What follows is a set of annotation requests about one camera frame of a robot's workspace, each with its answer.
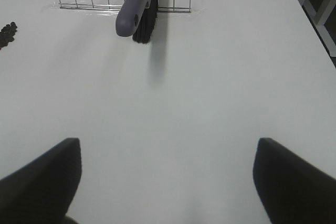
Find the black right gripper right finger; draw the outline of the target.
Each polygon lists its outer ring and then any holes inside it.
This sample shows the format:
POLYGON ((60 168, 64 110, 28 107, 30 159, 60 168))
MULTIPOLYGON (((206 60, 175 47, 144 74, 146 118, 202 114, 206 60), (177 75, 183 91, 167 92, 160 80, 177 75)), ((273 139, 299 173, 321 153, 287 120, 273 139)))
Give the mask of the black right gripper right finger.
POLYGON ((271 138, 258 141, 253 180, 271 223, 335 223, 335 179, 271 138))

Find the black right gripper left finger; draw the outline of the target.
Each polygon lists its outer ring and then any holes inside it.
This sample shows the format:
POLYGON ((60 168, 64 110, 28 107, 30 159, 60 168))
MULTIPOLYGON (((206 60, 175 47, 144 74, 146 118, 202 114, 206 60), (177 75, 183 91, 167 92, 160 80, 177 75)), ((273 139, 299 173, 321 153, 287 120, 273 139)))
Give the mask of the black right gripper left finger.
POLYGON ((67 138, 1 179, 1 223, 76 223, 67 212, 82 175, 78 138, 67 138))

